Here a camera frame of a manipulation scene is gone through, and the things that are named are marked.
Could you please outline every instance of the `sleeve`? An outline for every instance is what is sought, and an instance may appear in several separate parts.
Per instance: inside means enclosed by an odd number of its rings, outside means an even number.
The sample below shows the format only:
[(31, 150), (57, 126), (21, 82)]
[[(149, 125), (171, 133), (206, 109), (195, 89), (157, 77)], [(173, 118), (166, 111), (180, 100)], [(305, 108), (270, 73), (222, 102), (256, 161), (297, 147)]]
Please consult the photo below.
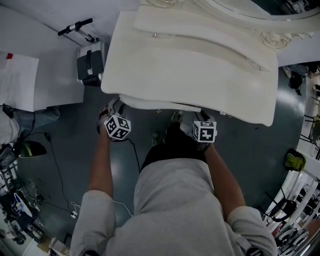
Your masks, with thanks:
[(238, 207), (230, 213), (227, 223), (233, 232), (240, 234), (253, 247), (260, 249), (263, 255), (278, 255), (275, 239), (262, 222), (257, 209), (248, 206)]
[(98, 190), (85, 193), (72, 235), (70, 256), (83, 256), (86, 251), (102, 255), (114, 235), (115, 222), (114, 202), (109, 195)]

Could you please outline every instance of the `jeans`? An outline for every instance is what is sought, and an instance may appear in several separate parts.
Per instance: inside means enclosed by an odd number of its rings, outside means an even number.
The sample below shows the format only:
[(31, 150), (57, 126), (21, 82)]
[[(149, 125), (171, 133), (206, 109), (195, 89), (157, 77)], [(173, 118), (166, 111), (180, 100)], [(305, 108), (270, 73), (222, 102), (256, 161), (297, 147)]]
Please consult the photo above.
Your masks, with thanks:
[(165, 144), (150, 149), (141, 171), (154, 162), (176, 158), (198, 159), (207, 163), (204, 152), (198, 150), (198, 143), (180, 129), (178, 122), (173, 122), (166, 130)]

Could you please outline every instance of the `mirror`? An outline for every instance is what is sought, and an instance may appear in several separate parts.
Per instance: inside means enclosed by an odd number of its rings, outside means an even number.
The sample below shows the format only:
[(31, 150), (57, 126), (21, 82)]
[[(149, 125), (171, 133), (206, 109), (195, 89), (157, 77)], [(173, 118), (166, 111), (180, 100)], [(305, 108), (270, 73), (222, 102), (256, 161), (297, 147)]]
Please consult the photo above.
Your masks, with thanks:
[(320, 13), (319, 0), (206, 0), (237, 14), (263, 20), (291, 21)]

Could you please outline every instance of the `white ornate furniture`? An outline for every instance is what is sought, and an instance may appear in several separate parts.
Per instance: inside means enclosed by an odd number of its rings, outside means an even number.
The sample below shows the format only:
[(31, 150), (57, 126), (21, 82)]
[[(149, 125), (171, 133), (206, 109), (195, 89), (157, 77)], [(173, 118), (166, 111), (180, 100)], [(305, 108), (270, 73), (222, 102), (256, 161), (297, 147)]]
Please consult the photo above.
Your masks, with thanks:
[(235, 0), (142, 0), (138, 12), (122, 12), (102, 91), (122, 95), (135, 108), (192, 105), (270, 126), (277, 51), (295, 36), (320, 30), (320, 14), (272, 16), (250, 0), (241, 2), (245, 9)]

